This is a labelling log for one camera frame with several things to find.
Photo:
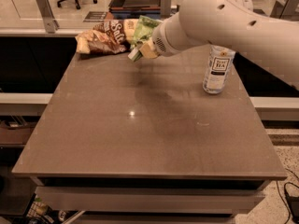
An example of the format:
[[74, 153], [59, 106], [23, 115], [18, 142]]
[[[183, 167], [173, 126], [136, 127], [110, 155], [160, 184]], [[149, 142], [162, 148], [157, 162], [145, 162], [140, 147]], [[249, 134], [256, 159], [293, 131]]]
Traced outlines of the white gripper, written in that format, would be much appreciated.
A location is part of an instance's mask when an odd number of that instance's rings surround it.
[[178, 41], [176, 35], [179, 32], [180, 27], [177, 24], [164, 21], [154, 29], [152, 41], [145, 42], [139, 51], [146, 59], [155, 59], [159, 54], [165, 57], [178, 54], [179, 50], [175, 48], [175, 43]]

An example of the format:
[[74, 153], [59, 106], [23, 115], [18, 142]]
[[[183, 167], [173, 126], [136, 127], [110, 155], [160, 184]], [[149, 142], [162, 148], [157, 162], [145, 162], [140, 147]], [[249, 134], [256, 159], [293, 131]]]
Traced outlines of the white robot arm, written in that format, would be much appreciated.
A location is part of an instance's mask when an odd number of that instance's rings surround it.
[[153, 29], [149, 50], [169, 57], [206, 44], [225, 47], [299, 89], [299, 23], [259, 15], [248, 1], [182, 0]]

